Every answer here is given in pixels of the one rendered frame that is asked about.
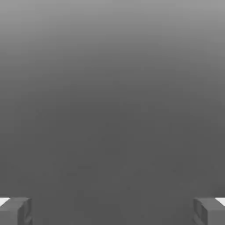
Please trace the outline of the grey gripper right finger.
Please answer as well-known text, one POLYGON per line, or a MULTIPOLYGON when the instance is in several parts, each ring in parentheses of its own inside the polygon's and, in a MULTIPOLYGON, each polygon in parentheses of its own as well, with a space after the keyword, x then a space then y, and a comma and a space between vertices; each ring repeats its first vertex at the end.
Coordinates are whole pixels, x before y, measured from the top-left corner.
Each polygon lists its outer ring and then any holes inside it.
POLYGON ((193 199, 193 225, 225 225, 225 197, 193 199))

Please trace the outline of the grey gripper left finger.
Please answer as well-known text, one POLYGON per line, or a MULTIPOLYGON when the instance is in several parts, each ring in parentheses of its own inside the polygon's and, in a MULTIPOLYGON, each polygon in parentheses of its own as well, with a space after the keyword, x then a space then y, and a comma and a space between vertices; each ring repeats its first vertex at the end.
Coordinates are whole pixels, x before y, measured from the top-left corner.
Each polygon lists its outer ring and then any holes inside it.
POLYGON ((1 197, 0 225, 33 225, 32 198, 1 197))

